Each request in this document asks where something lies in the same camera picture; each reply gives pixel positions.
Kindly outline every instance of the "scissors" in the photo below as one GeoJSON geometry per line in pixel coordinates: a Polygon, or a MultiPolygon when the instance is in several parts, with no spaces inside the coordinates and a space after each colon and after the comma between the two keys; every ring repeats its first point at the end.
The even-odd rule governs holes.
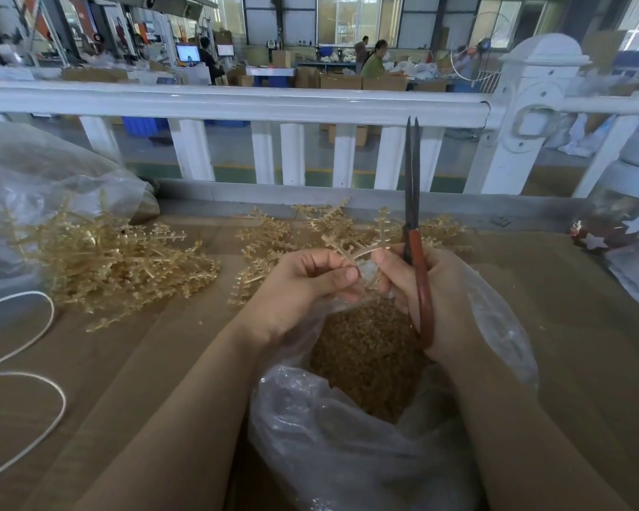
{"type": "Polygon", "coordinates": [[[416,275],[416,292],[419,299],[420,332],[417,333],[414,323],[409,326],[415,337],[415,345],[426,350],[433,344],[434,316],[431,286],[428,283],[428,267],[424,247],[419,231],[419,194],[421,178],[421,161],[419,157],[421,132],[419,119],[414,119],[414,132],[411,129],[411,117],[407,120],[405,136],[405,225],[403,241],[405,243],[404,260],[414,267],[416,275]]]}

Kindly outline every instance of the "computer monitor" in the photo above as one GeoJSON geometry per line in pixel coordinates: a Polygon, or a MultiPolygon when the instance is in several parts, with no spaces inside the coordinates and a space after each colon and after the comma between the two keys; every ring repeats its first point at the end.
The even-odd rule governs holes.
{"type": "Polygon", "coordinates": [[[218,45],[218,55],[221,57],[234,57],[234,45],[218,45]]]}
{"type": "Polygon", "coordinates": [[[196,45],[177,45],[178,59],[182,62],[201,62],[199,48],[196,45]]]}

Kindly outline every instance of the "white container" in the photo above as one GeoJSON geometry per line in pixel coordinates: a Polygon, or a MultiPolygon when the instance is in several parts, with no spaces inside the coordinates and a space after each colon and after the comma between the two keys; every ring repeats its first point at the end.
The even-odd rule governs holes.
{"type": "Polygon", "coordinates": [[[587,201],[571,228],[575,243],[599,252],[639,243],[639,133],[606,168],[587,201]]]}

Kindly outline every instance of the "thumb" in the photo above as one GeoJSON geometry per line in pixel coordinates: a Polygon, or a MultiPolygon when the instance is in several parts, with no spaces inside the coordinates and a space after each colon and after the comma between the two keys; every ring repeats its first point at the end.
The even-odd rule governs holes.
{"type": "Polygon", "coordinates": [[[371,254],[371,258],[393,285],[409,296],[411,289],[416,287],[414,269],[388,249],[377,249],[371,254]]]}
{"type": "Polygon", "coordinates": [[[312,278],[315,294],[319,296],[328,296],[340,290],[348,288],[350,285],[358,281],[360,273],[357,267],[349,266],[340,269],[330,270],[321,276],[312,278]]]}

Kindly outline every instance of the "forearm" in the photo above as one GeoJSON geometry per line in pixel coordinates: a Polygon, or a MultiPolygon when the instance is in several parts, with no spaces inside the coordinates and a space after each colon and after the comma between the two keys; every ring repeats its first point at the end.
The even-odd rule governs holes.
{"type": "Polygon", "coordinates": [[[76,511],[220,509],[257,344],[226,326],[76,511]]]}
{"type": "Polygon", "coordinates": [[[503,361],[475,344],[445,368],[491,508],[628,510],[503,361]]]}

